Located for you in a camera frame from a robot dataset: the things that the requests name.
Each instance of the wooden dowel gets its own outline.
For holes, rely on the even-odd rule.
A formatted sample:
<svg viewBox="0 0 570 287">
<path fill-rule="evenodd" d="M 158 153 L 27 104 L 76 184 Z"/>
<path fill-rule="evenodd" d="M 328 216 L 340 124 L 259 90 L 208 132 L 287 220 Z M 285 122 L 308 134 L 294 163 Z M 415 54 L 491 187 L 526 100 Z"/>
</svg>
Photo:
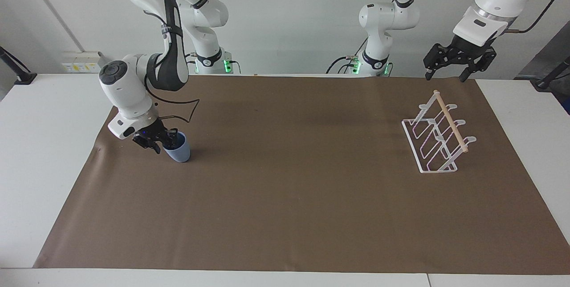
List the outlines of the wooden dowel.
<svg viewBox="0 0 570 287">
<path fill-rule="evenodd" d="M 457 128 L 456 123 L 453 121 L 452 115 L 449 114 L 448 106 L 441 98 L 440 92 L 434 90 L 433 94 L 436 95 L 437 102 L 440 104 L 441 110 L 443 111 L 445 118 L 448 119 L 448 123 L 452 128 L 453 134 L 456 136 L 457 142 L 460 144 L 462 151 L 464 153 L 468 152 L 469 149 L 467 145 L 465 145 L 465 141 L 463 140 L 463 137 L 461 136 L 460 130 Z"/>
</svg>

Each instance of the white wire rack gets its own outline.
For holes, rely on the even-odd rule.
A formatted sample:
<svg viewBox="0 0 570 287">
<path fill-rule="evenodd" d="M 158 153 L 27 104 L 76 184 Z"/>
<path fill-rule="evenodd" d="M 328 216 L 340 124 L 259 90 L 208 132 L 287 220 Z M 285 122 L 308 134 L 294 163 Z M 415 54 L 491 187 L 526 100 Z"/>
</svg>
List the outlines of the white wire rack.
<svg viewBox="0 0 570 287">
<path fill-rule="evenodd" d="M 426 118 L 425 115 L 437 100 L 441 111 L 435 118 Z M 433 96 L 424 104 L 419 105 L 419 114 L 415 119 L 402 120 L 403 129 L 406 132 L 411 150 L 414 153 L 415 161 L 419 171 L 423 174 L 439 174 L 442 172 L 457 171 L 456 159 L 469 151 L 468 145 L 477 141 L 476 137 L 462 137 L 458 129 L 460 125 L 465 125 L 465 120 L 453 120 L 449 111 L 456 109 L 457 105 L 446 105 L 441 98 L 440 92 L 434 90 Z M 452 137 L 455 136 L 457 145 L 451 150 L 449 145 Z M 422 142 L 416 149 L 415 143 Z"/>
</svg>

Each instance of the blue cup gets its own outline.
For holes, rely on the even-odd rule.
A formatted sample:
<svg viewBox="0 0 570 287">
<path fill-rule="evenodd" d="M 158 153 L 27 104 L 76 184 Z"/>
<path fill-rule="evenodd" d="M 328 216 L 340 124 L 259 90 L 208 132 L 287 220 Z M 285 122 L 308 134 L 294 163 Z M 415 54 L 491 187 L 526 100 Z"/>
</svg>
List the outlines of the blue cup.
<svg viewBox="0 0 570 287">
<path fill-rule="evenodd" d="M 187 162 L 190 159 L 191 151 L 190 144 L 186 139 L 184 133 L 178 132 L 176 136 L 176 144 L 172 147 L 163 146 L 164 151 L 175 161 L 175 162 Z"/>
</svg>

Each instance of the brown paper mat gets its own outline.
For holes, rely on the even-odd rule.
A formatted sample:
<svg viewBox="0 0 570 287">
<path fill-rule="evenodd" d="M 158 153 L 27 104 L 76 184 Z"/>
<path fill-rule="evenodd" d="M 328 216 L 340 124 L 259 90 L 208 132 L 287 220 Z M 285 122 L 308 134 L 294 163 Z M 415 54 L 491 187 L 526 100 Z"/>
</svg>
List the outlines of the brown paper mat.
<svg viewBox="0 0 570 287">
<path fill-rule="evenodd" d="M 454 174 L 420 174 L 400 124 L 433 89 L 478 138 Z M 167 121 L 191 161 L 104 127 L 35 267 L 570 274 L 474 81 L 191 77 L 160 94 L 202 100 L 190 125 Z"/>
</svg>

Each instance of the green led light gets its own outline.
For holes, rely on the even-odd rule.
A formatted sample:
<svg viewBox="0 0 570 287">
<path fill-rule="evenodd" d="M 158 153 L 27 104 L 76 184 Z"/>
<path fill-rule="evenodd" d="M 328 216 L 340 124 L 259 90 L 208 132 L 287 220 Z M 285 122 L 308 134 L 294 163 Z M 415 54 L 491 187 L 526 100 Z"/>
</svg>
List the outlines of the green led light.
<svg viewBox="0 0 570 287">
<path fill-rule="evenodd" d="M 230 65 L 230 62 L 228 60 L 224 60 L 224 65 L 226 66 L 227 73 L 232 72 L 232 66 Z"/>
<path fill-rule="evenodd" d="M 354 67 L 354 69 L 352 69 L 352 73 L 358 74 L 360 72 L 361 66 L 362 66 L 362 63 L 360 63 L 360 61 L 356 60 L 356 66 Z"/>
<path fill-rule="evenodd" d="M 391 74 L 391 70 L 393 69 L 394 64 L 389 62 L 388 64 L 386 64 L 386 68 L 384 69 L 384 74 L 383 76 L 385 77 L 390 77 Z"/>
</svg>

